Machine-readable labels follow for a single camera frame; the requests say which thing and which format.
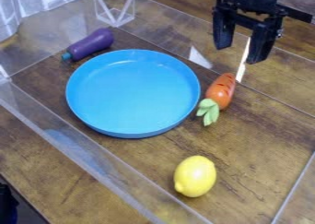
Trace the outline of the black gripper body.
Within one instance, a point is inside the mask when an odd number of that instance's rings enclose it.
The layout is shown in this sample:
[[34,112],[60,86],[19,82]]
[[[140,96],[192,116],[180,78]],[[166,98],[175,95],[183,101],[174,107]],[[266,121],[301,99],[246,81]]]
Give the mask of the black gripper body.
[[311,14],[299,11],[297,8],[281,5],[278,0],[216,0],[214,10],[222,12],[228,21],[250,29],[258,20],[240,14],[239,11],[255,13],[258,16],[266,15],[263,22],[277,29],[282,28],[285,17],[298,19],[306,23],[310,23],[314,19]]

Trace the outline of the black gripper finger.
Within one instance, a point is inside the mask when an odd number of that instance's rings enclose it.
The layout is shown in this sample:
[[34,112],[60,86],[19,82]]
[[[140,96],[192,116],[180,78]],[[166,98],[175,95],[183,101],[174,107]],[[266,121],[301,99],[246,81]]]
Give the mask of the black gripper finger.
[[234,19],[227,13],[215,9],[212,12],[212,39],[218,50],[228,48],[232,44],[235,31]]
[[248,64],[256,64],[267,59],[282,32],[282,18],[267,18],[254,26],[246,58]]

